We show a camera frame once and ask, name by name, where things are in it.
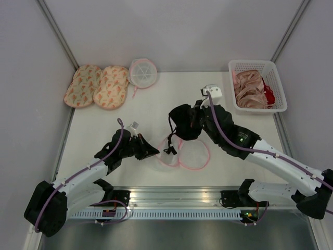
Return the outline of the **white pink mesh laundry bag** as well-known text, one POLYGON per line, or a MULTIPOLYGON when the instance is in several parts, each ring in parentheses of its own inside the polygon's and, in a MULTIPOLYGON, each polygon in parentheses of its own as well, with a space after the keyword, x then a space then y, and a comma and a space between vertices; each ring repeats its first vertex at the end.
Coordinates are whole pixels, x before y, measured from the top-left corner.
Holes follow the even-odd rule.
POLYGON ((184 141, 172 136, 167 137, 158 146, 157 161, 171 168, 183 167, 188 170, 201 170, 210 161, 211 153, 205 142, 201 140, 184 141))

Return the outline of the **black bra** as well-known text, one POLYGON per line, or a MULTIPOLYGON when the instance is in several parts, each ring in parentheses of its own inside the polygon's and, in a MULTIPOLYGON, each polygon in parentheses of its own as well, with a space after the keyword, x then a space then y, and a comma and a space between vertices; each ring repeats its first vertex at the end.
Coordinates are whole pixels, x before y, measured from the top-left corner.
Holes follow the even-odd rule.
POLYGON ((191 107, 188 104, 182 104, 169 112, 168 122, 171 133, 167 137, 168 147, 163 150, 166 154, 177 154, 172 143, 172 136, 176 135, 184 141, 196 140, 199 137, 202 131, 200 115, 202 112, 199 105, 191 107))

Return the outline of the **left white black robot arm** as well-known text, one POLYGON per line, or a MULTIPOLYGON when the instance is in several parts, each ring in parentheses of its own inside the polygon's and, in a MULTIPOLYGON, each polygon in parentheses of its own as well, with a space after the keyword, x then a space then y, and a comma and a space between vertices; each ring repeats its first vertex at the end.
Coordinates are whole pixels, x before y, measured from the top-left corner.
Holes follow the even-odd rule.
POLYGON ((113 202, 113 187, 104 177, 115 171, 123 159, 144 160, 157 154, 158 149, 140 133, 118 129, 86 167, 52 183, 40 182, 25 209, 24 218, 37 233, 51 237, 78 211, 95 204, 109 206, 113 202))

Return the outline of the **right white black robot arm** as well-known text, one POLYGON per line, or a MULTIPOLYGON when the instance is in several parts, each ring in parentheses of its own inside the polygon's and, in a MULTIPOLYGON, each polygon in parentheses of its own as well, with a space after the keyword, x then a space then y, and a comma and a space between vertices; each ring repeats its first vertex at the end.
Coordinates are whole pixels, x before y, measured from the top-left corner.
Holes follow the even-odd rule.
POLYGON ((328 213, 332 195, 332 170, 320 171, 304 165, 279 152, 253 131, 234 124, 231 113, 220 105, 210 105, 207 100, 196 101, 191 112, 194 127, 203 129, 209 138, 225 153, 257 164, 284 179, 291 185, 291 194, 272 191, 246 179, 237 193, 238 201, 249 206, 254 201, 272 202, 284 198, 294 202, 299 211, 314 218, 323 219, 328 213))

